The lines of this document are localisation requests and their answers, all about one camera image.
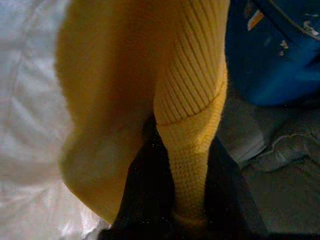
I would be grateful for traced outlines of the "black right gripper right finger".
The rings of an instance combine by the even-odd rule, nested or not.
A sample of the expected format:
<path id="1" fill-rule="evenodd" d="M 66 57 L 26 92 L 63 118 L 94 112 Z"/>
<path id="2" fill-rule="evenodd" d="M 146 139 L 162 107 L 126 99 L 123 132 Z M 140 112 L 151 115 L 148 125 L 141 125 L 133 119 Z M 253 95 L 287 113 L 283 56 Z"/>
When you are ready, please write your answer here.
<path id="1" fill-rule="evenodd" d="M 240 167 L 215 137 L 209 148 L 205 182 L 207 240 L 266 240 L 267 228 Z"/>

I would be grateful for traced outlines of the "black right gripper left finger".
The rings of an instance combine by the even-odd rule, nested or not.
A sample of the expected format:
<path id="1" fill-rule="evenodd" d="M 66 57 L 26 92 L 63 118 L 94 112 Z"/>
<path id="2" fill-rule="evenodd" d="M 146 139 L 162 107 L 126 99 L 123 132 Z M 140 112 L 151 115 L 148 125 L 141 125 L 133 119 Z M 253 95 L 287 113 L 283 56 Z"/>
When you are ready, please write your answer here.
<path id="1" fill-rule="evenodd" d="M 128 169 L 116 219 L 100 240 L 175 240 L 174 183 L 168 153 L 150 117 L 142 128 L 144 143 Z"/>

